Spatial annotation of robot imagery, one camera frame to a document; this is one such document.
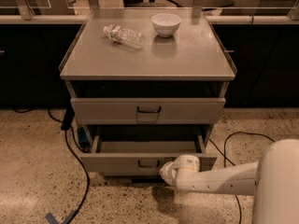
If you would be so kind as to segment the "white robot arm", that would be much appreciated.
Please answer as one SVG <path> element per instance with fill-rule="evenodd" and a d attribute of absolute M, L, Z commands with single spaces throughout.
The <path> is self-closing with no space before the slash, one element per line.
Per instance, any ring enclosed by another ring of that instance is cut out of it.
<path fill-rule="evenodd" d="M 198 157 L 181 155 L 160 176 L 185 191 L 251 195 L 252 224 L 299 224 L 299 140 L 276 141 L 256 162 L 204 172 L 199 167 Z"/>

